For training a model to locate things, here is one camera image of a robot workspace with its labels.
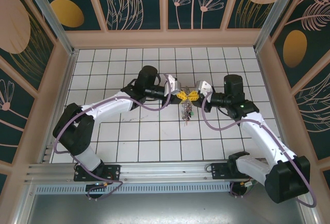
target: white tile floor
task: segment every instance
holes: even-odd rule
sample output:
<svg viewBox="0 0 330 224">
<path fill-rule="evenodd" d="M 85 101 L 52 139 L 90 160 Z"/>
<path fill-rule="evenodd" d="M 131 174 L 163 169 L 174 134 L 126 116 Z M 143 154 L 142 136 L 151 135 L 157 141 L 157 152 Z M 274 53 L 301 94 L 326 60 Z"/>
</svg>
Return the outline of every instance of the white tile floor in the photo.
<svg viewBox="0 0 330 224">
<path fill-rule="evenodd" d="M 114 95 L 136 78 L 144 65 L 176 76 L 183 87 L 194 88 L 198 80 L 207 80 L 217 92 L 224 91 L 224 76 L 241 75 L 246 99 L 254 101 L 267 124 L 279 135 L 251 47 L 80 50 L 66 105 L 90 104 Z M 147 105 L 158 108 L 159 102 Z M 263 157 L 240 127 L 213 131 L 206 127 L 201 111 L 195 107 L 192 120 L 185 126 L 181 110 L 181 105 L 172 105 L 160 112 L 137 108 L 111 116 L 94 127 L 92 147 L 104 162 L 218 160 L 243 150 L 256 158 Z M 214 108 L 206 116 L 216 127 L 233 122 Z M 51 162 L 72 162 L 72 159 L 67 154 L 55 154 Z"/>
</svg>

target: black mounting bracket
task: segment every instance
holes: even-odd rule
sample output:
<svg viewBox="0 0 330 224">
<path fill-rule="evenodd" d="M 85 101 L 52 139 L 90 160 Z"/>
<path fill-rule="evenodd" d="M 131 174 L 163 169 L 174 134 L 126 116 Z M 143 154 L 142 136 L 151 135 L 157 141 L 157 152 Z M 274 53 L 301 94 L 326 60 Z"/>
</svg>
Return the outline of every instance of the black mounting bracket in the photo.
<svg viewBox="0 0 330 224">
<path fill-rule="evenodd" d="M 100 174 L 100 178 L 109 179 L 109 180 L 119 180 L 120 176 L 120 165 L 105 165 L 102 173 Z M 100 182 L 99 179 L 96 179 L 89 175 L 81 166 L 75 167 L 74 178 L 75 182 Z"/>
</svg>

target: gray metal surface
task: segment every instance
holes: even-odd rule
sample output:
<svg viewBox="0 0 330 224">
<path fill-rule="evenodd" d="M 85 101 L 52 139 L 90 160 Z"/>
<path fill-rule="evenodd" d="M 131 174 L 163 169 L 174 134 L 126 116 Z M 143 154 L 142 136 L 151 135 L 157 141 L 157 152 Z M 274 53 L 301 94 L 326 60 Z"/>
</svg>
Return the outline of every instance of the gray metal surface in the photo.
<svg viewBox="0 0 330 224">
<path fill-rule="evenodd" d="M 82 195 L 37 195 L 30 224 L 300 224 L 295 200 L 273 203 L 261 186 L 245 199 L 228 193 L 117 194 L 95 202 Z"/>
</svg>

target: perforated metal strip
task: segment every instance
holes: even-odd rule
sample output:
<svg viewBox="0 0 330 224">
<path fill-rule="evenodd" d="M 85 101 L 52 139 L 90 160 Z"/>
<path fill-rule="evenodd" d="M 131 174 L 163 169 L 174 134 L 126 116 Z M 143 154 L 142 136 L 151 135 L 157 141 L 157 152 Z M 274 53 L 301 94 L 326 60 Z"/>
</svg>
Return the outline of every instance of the perforated metal strip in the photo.
<svg viewBox="0 0 330 224">
<path fill-rule="evenodd" d="M 67 195 L 86 194 L 86 185 L 38 185 L 36 195 Z M 91 194 L 108 193 L 115 186 L 109 185 L 107 189 L 98 189 Z M 150 183 L 150 184 L 124 184 L 114 194 L 148 194 L 148 193 L 194 193 L 194 192 L 229 192 L 229 182 L 205 183 Z"/>
</svg>

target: cable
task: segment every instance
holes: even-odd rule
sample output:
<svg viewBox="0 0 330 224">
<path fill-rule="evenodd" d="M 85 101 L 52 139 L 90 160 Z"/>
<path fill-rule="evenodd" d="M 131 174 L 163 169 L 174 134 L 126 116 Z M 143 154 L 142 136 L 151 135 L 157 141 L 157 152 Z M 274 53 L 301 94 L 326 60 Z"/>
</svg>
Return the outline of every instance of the cable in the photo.
<svg viewBox="0 0 330 224">
<path fill-rule="evenodd" d="M 86 110 L 84 110 L 84 111 L 78 113 L 78 114 L 75 115 L 72 119 L 70 119 L 70 120 L 67 122 L 66 125 L 64 125 L 64 127 L 61 129 L 61 131 L 59 132 L 59 134 L 57 135 L 57 137 L 56 137 L 56 139 L 55 139 L 55 143 L 54 143 L 54 153 L 57 153 L 57 154 L 70 153 L 70 152 L 68 152 L 68 151 L 58 151 L 58 150 L 57 150 L 57 144 L 58 144 L 60 138 L 62 137 L 63 133 L 64 133 L 64 132 L 66 131 L 66 129 L 67 129 L 67 128 L 73 123 L 73 121 L 75 121 L 77 118 L 79 118 L 80 116 L 84 115 L 85 113 L 87 113 L 87 112 L 89 112 L 89 111 L 91 111 L 91 110 L 93 110 L 93 109 L 95 109 L 95 108 L 97 108 L 97 107 L 99 107 L 99 106 L 102 106 L 102 105 L 104 105 L 104 104 L 106 104 L 106 103 L 108 103 L 108 102 L 111 102 L 111 101 L 113 101 L 113 100 L 118 101 L 118 100 L 120 100 L 120 99 L 128 99 L 128 100 L 133 101 L 133 102 L 136 103 L 137 105 L 139 105 L 139 106 L 141 106 L 141 107 L 143 107 L 143 108 L 145 108 L 145 109 L 147 109 L 147 110 L 149 110 L 149 111 L 160 111 L 160 110 L 164 109 L 165 107 L 167 107 L 168 104 L 170 103 L 170 99 L 171 99 L 171 93 L 170 93 L 170 91 L 171 91 L 171 90 L 170 90 L 170 89 L 171 89 L 171 84 L 170 84 L 170 80 L 169 80 L 168 75 L 167 75 L 167 74 L 164 74 L 164 76 L 165 76 L 166 81 L 167 81 L 167 83 L 168 83 L 169 93 L 168 93 L 168 97 L 167 97 L 167 99 L 166 99 L 166 102 L 165 102 L 165 104 L 164 104 L 162 107 L 157 108 L 157 109 L 149 108 L 149 107 L 145 106 L 144 104 L 141 104 L 141 103 L 139 103 L 138 101 L 136 101 L 136 100 L 134 100 L 134 99 L 132 99 L 132 98 L 126 97 L 126 96 L 118 96 L 118 97 L 114 97 L 114 98 L 106 99 L 106 100 L 104 100 L 104 101 L 102 101 L 102 102 L 100 102 L 100 103 L 98 103 L 98 104 L 96 104 L 96 105 L 94 105 L 94 106 L 92 106 L 92 107 L 90 107 L 90 108 L 88 108 L 88 109 L 86 109 Z M 104 199 L 104 198 L 110 196 L 110 195 L 111 195 L 113 192 L 115 192 L 120 186 L 123 185 L 123 182 L 122 182 L 122 181 L 103 179 L 103 178 L 101 178 L 101 177 L 99 177 L 99 176 L 96 176 L 95 174 L 93 174 L 92 172 L 90 172 L 87 168 L 85 168 L 85 166 L 84 166 L 84 165 L 83 165 L 83 164 L 82 164 L 82 163 L 81 163 L 81 162 L 80 162 L 75 156 L 73 156 L 73 155 L 71 154 L 71 157 L 72 157 L 76 162 L 78 162 L 78 163 L 80 164 L 80 166 L 81 166 L 81 167 L 82 167 L 82 168 L 83 168 L 83 169 L 84 169 L 89 175 L 91 175 L 92 177 L 94 177 L 94 178 L 96 178 L 96 179 L 99 179 L 99 180 L 101 180 L 101 181 L 107 182 L 107 183 L 119 183 L 119 185 L 118 185 L 116 188 L 114 188 L 111 192 L 109 192 L 109 193 L 107 193 L 107 194 L 104 194 L 104 195 L 100 196 L 100 197 L 98 198 L 99 200 Z M 96 186 L 96 187 L 93 187 L 92 189 L 97 189 L 97 188 L 101 188 L 101 186 Z"/>
<path fill-rule="evenodd" d="M 202 102 L 202 116 L 203 116 L 203 120 L 204 122 L 206 123 L 206 125 L 212 129 L 212 130 L 216 130 L 216 131 L 222 131 L 222 130 L 226 130 L 232 126 L 235 126 L 239 123 L 244 123 L 244 122 L 251 122 L 251 123 L 255 123 L 257 124 L 258 126 L 260 126 L 262 129 L 264 129 L 269 135 L 270 137 L 274 140 L 274 142 L 277 144 L 278 148 L 281 150 L 281 152 L 285 155 L 285 157 L 290 161 L 291 165 L 293 166 L 293 168 L 296 170 L 296 172 L 298 173 L 298 175 L 301 177 L 301 179 L 303 180 L 303 182 L 305 183 L 307 189 L 309 190 L 310 194 L 311 194 L 311 197 L 313 199 L 313 204 L 308 204 L 306 202 L 303 202 L 301 201 L 300 199 L 296 199 L 297 202 L 301 203 L 302 205 L 306 206 L 306 207 L 309 207 L 309 208 L 315 208 L 316 207 L 316 195 L 314 193 L 314 191 L 312 190 L 312 188 L 310 187 L 309 183 L 307 182 L 307 179 L 305 178 L 305 176 L 303 175 L 303 173 L 299 170 L 299 168 L 297 167 L 297 165 L 294 163 L 294 161 L 292 160 L 292 158 L 286 153 L 285 149 L 282 147 L 282 145 L 278 142 L 277 138 L 275 137 L 275 135 L 273 135 L 273 133 L 266 127 L 264 126 L 262 123 L 256 121 L 256 120 L 253 120 L 253 119 L 242 119 L 242 120 L 239 120 L 239 121 L 236 121 L 224 128 L 216 128 L 216 127 L 213 127 L 209 122 L 208 120 L 206 119 L 206 116 L 205 116 L 205 111 L 204 111 L 204 108 L 205 108 L 205 104 L 206 104 L 206 100 L 207 98 L 211 95 L 212 93 L 209 92 L 203 102 Z"/>
</svg>

